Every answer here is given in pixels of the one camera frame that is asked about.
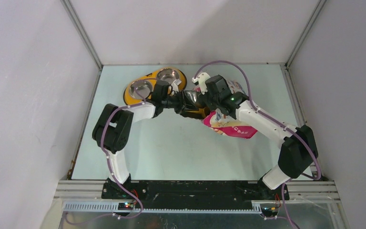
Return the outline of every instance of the stainless steel bowl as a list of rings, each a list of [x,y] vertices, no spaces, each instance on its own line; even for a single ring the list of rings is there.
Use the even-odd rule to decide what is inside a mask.
[[[180,78],[179,72],[172,68],[164,68],[156,75],[157,80],[164,80],[169,84],[173,83],[174,80]]]
[[[131,84],[128,93],[132,98],[141,100],[142,98],[137,94],[137,91],[142,97],[147,98],[152,91],[152,84],[147,80],[136,81]]]

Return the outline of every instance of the light blue table surface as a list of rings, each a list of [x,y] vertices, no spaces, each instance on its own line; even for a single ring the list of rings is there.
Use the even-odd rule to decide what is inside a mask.
[[[243,64],[253,100],[276,118],[296,124],[290,97],[278,64]],[[133,80],[164,66],[105,66],[83,134],[72,179],[106,179],[104,153],[92,139],[92,130],[107,103],[124,105],[123,92]],[[188,77],[200,65],[173,65]],[[211,76],[237,80],[245,88],[241,73],[229,65],[204,69]],[[134,124],[125,148],[132,179],[141,180],[258,180],[277,164],[280,150],[257,133],[251,139],[216,134],[200,121],[183,118],[165,109],[157,118]]]

